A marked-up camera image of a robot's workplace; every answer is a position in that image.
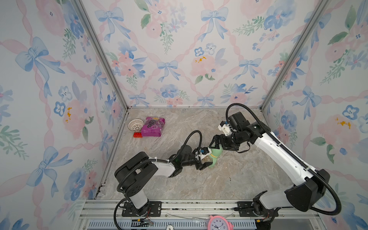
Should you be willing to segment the green dome bottle cap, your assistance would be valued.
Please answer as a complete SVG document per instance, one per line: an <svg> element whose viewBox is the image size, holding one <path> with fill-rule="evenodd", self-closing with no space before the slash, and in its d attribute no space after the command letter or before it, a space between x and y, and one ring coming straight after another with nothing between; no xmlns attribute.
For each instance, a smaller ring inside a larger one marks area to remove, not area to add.
<svg viewBox="0 0 368 230"><path fill-rule="evenodd" d="M209 156L215 160L223 153L223 148L221 145L219 145L218 148L209 148L209 150L210 150Z"/></svg>

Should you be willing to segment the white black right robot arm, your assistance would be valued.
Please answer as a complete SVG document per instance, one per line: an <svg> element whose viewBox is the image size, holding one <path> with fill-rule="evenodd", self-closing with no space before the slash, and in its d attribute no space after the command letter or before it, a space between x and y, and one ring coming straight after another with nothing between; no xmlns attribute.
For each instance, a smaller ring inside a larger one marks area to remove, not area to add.
<svg viewBox="0 0 368 230"><path fill-rule="evenodd" d="M258 215L277 208L295 208L306 212L326 193L330 175L325 170L316 170L271 132L262 121L250 123L242 113L237 112L222 121L218 129L223 133L215 135L209 145L211 155L217 150L240 152L241 144L254 145L265 152L292 181L285 189L263 191L254 197L253 212Z"/></svg>

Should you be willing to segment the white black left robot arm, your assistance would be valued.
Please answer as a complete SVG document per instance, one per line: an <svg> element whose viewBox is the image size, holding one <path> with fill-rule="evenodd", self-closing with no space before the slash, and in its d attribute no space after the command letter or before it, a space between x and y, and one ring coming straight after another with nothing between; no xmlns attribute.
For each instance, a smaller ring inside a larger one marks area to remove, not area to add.
<svg viewBox="0 0 368 230"><path fill-rule="evenodd" d="M192 149L183 145L167 160L151 158L143 151L136 154L114 173L118 181L117 192L125 197L123 204L119 205L123 209L122 216L141 217L151 212L156 217L160 216L161 203L150 201L143 191L149 180L154 176L175 177L187 166L195 166L197 170L206 169L212 162L203 162L203 159L214 152L208 147Z"/></svg>

